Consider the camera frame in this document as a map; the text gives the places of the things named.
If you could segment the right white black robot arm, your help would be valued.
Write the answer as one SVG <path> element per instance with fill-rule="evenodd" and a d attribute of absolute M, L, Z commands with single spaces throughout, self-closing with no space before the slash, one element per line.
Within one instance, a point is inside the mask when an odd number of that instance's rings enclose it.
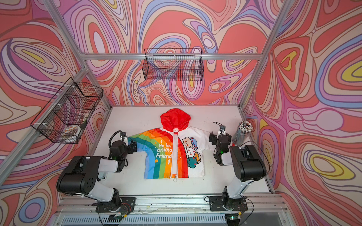
<path fill-rule="evenodd" d="M 244 193 L 256 181 L 266 177 L 267 167 L 260 157 L 257 147 L 248 145 L 245 138 L 254 129 L 249 121 L 241 121 L 234 136 L 226 132 L 225 125 L 214 122 L 219 126 L 217 134 L 210 133 L 209 142 L 216 146 L 214 159 L 220 166 L 232 166 L 235 176 L 220 196 L 209 196 L 210 211 L 248 210 Z"/>

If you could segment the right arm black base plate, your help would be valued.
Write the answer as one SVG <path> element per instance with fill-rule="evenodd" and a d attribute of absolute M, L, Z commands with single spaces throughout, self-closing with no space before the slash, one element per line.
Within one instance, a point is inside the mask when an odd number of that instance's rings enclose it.
<path fill-rule="evenodd" d="M 244 213 L 248 210 L 244 197 L 231 199 L 226 196 L 209 196 L 208 202 L 210 211 L 239 211 Z"/>

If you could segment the rainbow red white kids jacket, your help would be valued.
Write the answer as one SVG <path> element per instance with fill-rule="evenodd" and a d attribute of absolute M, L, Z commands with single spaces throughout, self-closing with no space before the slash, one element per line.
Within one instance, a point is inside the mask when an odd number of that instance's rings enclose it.
<path fill-rule="evenodd" d="M 216 147 L 210 132 L 191 127 L 191 116 L 181 109 L 160 116 L 162 126 L 128 138 L 139 152 L 146 153 L 145 179 L 198 178 L 205 175 L 205 151 Z"/>

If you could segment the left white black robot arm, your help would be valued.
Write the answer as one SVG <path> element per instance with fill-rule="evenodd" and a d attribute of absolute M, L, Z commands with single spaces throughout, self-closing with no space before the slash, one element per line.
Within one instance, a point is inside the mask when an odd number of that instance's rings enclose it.
<path fill-rule="evenodd" d="M 137 143 L 122 131 L 108 141 L 109 156 L 75 156 L 57 180 L 57 191 L 85 196 L 96 202 L 97 213 L 133 212 L 135 198 L 121 198 L 118 189 L 101 183 L 108 173 L 120 173 L 128 166 L 127 155 L 137 151 Z"/>

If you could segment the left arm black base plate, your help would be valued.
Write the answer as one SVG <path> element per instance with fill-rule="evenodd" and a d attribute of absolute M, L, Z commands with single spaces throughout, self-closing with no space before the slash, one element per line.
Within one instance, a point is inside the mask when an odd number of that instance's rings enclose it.
<path fill-rule="evenodd" d="M 96 207 L 97 213 L 131 213 L 134 211 L 135 201 L 135 197 L 121 197 L 109 202 L 97 202 L 92 206 Z"/>

